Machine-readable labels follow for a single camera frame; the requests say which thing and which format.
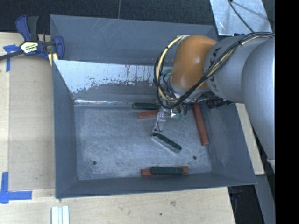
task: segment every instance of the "wooden table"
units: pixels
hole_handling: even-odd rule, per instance
[[[21,42],[17,33],[0,33],[0,55],[5,54],[4,45]],[[40,66],[42,73],[33,69]],[[19,70],[19,78],[14,74],[10,84],[11,72],[17,67],[25,70]],[[12,58],[11,72],[6,72],[6,61],[0,62],[0,175],[12,174],[10,190],[27,184],[34,188],[32,200],[0,204],[0,223],[50,223],[51,207],[63,205],[70,207],[71,224],[235,223],[227,188],[57,200],[51,73],[47,70],[51,71],[50,64],[37,57]],[[10,92],[10,87],[26,91],[26,95],[16,97],[16,88]],[[264,174],[246,109],[244,105],[237,108],[255,174]]]

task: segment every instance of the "black floor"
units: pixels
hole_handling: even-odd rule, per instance
[[[262,1],[275,32],[275,0]],[[40,34],[50,33],[50,14],[214,24],[209,0],[0,0],[0,6],[0,31],[10,32],[16,31],[15,19],[24,14],[40,16]],[[262,224],[254,186],[239,187],[237,191],[237,224]]]

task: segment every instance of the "blue tape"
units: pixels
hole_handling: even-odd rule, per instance
[[[9,54],[11,52],[19,51],[21,50],[20,47],[16,45],[9,45],[9,46],[4,46],[3,49]],[[10,58],[7,59],[6,61],[6,72],[10,71]]]
[[[7,204],[12,200],[30,200],[32,191],[8,192],[8,172],[2,173],[0,203]]]

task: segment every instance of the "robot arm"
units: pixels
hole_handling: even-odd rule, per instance
[[[200,35],[183,39],[176,51],[172,71],[163,80],[163,59],[171,43],[157,60],[155,79],[158,100],[175,109],[212,92],[215,96],[244,103],[252,126],[270,163],[274,144],[274,35],[252,33],[217,42]]]

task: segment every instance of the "gray bin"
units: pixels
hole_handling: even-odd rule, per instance
[[[137,120],[132,102],[157,102],[153,65],[177,35],[206,35],[213,26],[52,15],[65,56],[52,66],[56,198],[255,184],[235,105],[200,104],[209,137],[202,146],[191,109],[168,119],[164,135],[180,153],[154,143],[154,119]],[[165,58],[171,68],[176,46]],[[151,166],[189,166],[184,176],[144,178]]]

